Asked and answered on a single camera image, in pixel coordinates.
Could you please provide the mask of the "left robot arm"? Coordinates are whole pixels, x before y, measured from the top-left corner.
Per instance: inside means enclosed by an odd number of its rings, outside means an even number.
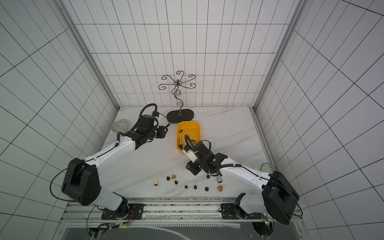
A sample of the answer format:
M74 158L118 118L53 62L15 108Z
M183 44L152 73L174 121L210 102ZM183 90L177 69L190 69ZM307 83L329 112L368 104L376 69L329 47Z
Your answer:
M132 212L128 200L102 187L100 176L115 162L142 145L154 139L165 138L169 124L161 126L160 116L157 111L151 115L140 114L129 131L117 134L114 144L90 157L71 160L59 172L65 175L61 192L69 197L69 202L104 208L115 214L119 220L126 218Z

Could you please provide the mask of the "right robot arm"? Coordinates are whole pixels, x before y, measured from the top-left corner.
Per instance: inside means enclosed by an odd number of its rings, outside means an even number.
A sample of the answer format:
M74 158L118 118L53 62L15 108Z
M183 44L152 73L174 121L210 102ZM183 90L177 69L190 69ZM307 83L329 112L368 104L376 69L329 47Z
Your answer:
M260 213L269 214L283 225L290 223L300 197L281 172L268 174L249 169L224 154L213 154L203 141L193 142L188 135L179 138L179 149L189 157L186 168L193 175L204 171L211 177L230 177L251 189L249 194L240 193L234 203L240 219Z

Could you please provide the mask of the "yellow plastic storage box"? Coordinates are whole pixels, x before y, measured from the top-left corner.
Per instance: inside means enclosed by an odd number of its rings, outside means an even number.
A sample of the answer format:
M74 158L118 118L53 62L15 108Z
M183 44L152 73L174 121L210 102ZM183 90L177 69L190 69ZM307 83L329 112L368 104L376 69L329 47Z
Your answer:
M195 121L184 121L178 124L177 128L177 147L181 154L183 149L179 149L179 138L183 140L183 147L186 146L185 136L188 135L193 143L197 143L202 140L200 124Z

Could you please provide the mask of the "metal jewelry stand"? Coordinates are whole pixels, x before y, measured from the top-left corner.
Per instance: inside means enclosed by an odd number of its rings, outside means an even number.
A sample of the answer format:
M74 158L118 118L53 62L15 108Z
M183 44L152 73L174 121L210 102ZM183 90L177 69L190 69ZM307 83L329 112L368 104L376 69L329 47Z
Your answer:
M193 81L196 79L196 75L190 74L188 75L188 80L183 80L185 76L185 72L180 70L175 73L175 78L173 78L170 75L163 75L161 77L161 80L167 81L166 83L159 84L158 88L159 90L163 91L167 87L174 87L171 90L171 94L174 96L174 98L177 100L177 106L178 110L170 111L167 113L167 120L168 122L175 124L185 121L191 121L194 118L194 112L190 109L184 109L184 101L181 99L182 90L184 89L195 89L196 83L193 83Z

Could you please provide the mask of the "green glass cup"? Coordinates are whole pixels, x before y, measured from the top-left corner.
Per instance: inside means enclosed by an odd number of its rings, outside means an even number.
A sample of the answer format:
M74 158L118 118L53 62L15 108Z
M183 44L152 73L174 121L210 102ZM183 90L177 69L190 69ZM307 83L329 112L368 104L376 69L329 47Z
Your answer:
M272 174L276 170L277 170L277 168L274 165L270 164L270 163L263 163L260 166L260 171L263 172L263 173Z

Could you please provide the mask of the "aluminium mounting rail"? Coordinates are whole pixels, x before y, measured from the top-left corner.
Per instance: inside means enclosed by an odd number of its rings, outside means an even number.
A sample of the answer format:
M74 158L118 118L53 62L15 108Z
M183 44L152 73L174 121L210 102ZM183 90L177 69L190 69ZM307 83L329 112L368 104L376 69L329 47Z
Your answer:
M236 198L131 198L128 213L123 217L102 207L68 204L63 221L104 223L133 220L152 222L277 222L278 219L260 211L240 217Z

